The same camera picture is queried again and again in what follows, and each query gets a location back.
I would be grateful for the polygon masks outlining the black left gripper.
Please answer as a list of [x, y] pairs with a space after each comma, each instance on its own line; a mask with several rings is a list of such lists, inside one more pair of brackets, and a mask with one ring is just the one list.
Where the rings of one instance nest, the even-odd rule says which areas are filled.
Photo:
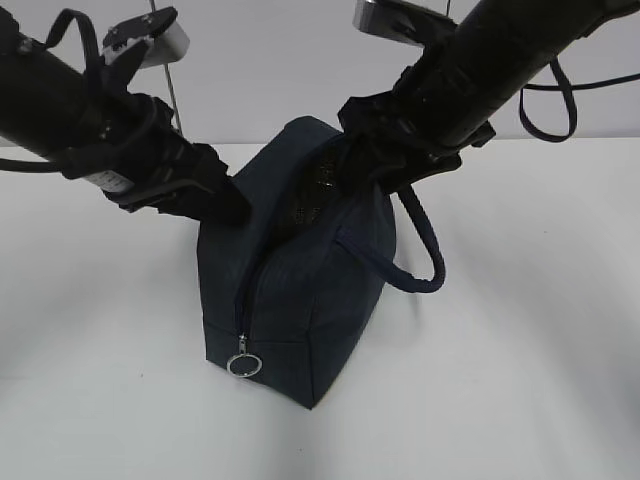
[[170, 126], [171, 108], [145, 94], [108, 95], [101, 132], [59, 151], [67, 179], [91, 180], [120, 208], [153, 207], [197, 221], [245, 223], [249, 201], [208, 144], [191, 143]]

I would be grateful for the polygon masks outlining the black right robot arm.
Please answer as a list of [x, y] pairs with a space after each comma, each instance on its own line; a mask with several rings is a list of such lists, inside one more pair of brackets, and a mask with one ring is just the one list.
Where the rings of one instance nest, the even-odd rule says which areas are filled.
[[337, 181], [393, 193], [461, 164], [495, 131], [490, 118], [574, 41], [637, 13], [636, 1], [480, 1], [461, 21], [407, 1], [359, 1], [354, 27], [421, 48], [394, 86], [338, 113], [351, 147]]

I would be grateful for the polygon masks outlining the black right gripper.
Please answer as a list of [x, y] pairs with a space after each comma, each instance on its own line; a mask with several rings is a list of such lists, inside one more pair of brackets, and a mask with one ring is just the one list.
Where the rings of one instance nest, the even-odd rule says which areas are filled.
[[420, 165], [454, 157], [466, 147], [480, 148], [495, 137], [487, 121], [464, 127], [454, 139], [453, 126], [445, 116], [453, 110], [429, 104], [444, 94], [436, 91], [423, 97], [422, 80], [434, 70], [415, 64], [405, 68], [393, 88], [367, 97], [351, 97], [338, 112], [344, 131], [343, 155], [338, 162], [336, 182], [345, 195], [378, 184], [386, 193], [409, 186], [410, 156]]

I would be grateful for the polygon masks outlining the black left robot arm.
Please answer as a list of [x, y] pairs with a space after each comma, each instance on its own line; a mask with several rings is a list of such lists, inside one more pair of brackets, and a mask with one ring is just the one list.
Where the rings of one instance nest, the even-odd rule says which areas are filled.
[[189, 45], [172, 6], [120, 22], [104, 38], [67, 8], [44, 41], [3, 11], [1, 135], [33, 159], [3, 159], [2, 170], [81, 179], [131, 213], [151, 207], [245, 223], [250, 203], [216, 150], [183, 136], [176, 101], [129, 88], [139, 71], [181, 60]]

